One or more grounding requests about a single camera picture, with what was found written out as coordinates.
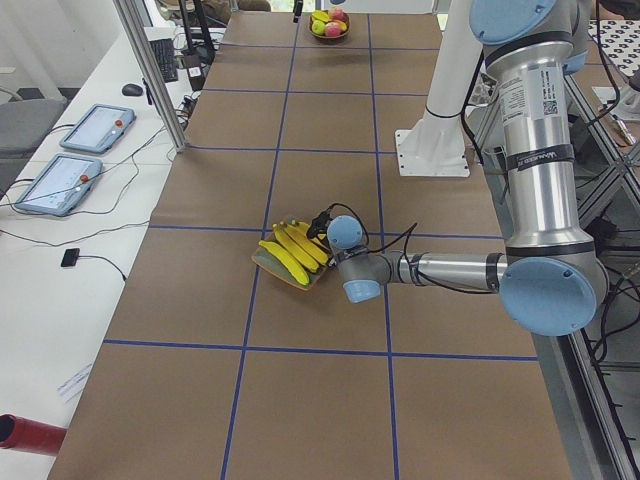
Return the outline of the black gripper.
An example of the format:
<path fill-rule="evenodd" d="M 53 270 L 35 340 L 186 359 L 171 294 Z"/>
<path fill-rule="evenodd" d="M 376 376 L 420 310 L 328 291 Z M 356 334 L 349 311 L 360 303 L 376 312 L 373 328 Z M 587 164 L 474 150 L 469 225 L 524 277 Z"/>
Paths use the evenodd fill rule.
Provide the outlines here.
<path fill-rule="evenodd" d="M 332 221 L 331 218 L 331 210 L 325 209 L 321 211 L 310 223 L 311 228 L 309 229 L 308 236 L 314 237 L 317 236 L 326 246 L 325 249 L 330 250 L 329 240 L 327 239 L 327 230 Z"/>

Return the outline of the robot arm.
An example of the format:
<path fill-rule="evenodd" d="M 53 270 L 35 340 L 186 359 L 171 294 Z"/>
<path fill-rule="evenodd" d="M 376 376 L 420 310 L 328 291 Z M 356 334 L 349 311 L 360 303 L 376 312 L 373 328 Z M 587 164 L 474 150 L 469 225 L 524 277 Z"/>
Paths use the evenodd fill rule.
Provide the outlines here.
<path fill-rule="evenodd" d="M 411 254 L 370 249 L 352 215 L 320 213 L 309 237 L 323 235 L 353 303 L 398 283 L 465 294 L 497 294 L 507 314 L 542 336 L 574 333 L 594 318 L 608 276 L 580 225 L 565 78 L 587 56 L 587 1 L 455 1 L 422 118 L 396 132 L 400 173 L 464 177 L 461 128 L 477 78 L 495 84 L 490 110 L 502 142 L 491 158 L 504 191 L 494 204 L 508 216 L 501 253 Z"/>

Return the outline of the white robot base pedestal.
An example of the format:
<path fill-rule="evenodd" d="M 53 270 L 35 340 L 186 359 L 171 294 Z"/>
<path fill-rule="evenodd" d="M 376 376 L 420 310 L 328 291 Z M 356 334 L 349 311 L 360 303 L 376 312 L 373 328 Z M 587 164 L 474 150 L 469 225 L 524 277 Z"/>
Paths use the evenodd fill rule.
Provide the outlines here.
<path fill-rule="evenodd" d="M 470 0 L 450 5 L 424 114 L 410 130 L 395 132 L 402 176 L 466 178 L 461 116 L 473 88 L 482 45 L 470 28 Z"/>

